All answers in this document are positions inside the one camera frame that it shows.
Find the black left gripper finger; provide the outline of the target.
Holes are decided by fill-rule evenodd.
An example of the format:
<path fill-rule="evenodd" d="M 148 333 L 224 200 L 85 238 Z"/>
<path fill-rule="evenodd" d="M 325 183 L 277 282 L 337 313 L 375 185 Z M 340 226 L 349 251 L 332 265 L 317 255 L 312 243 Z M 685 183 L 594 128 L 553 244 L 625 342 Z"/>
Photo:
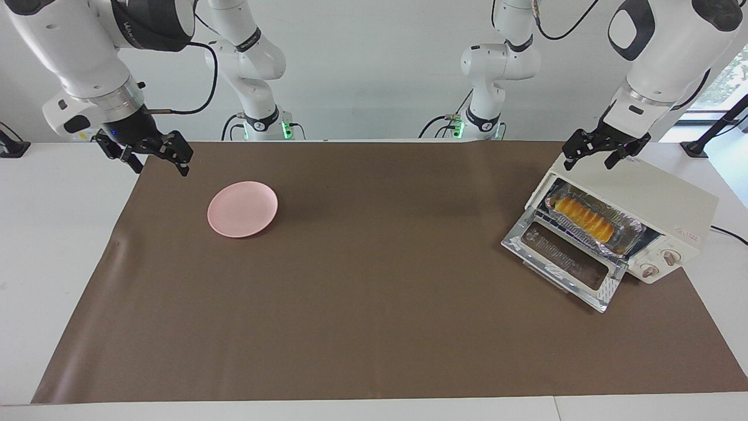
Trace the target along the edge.
<path fill-rule="evenodd" d="M 563 145 L 564 168 L 571 171 L 583 157 L 590 155 L 590 137 L 585 130 L 575 130 Z"/>
<path fill-rule="evenodd" d="M 641 139 L 636 139 L 625 144 L 617 144 L 614 151 L 605 160 L 606 169 L 611 170 L 618 162 L 625 158 L 636 157 L 649 144 L 650 140 L 650 135 L 644 135 Z"/>

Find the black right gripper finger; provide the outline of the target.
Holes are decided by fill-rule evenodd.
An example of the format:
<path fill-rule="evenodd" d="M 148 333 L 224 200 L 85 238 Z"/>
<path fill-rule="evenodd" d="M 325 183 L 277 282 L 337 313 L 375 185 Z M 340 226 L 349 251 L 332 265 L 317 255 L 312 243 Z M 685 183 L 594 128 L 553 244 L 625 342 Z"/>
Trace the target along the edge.
<path fill-rule="evenodd" d="M 161 159 L 175 165 L 182 177 L 189 173 L 189 163 L 194 151 L 179 131 L 161 136 Z"/>
<path fill-rule="evenodd" d="M 130 146 L 121 147 L 120 144 L 114 142 L 105 133 L 97 133 L 95 135 L 95 142 L 110 160 L 118 160 L 125 163 L 137 175 L 142 172 L 143 163 L 136 157 Z"/>

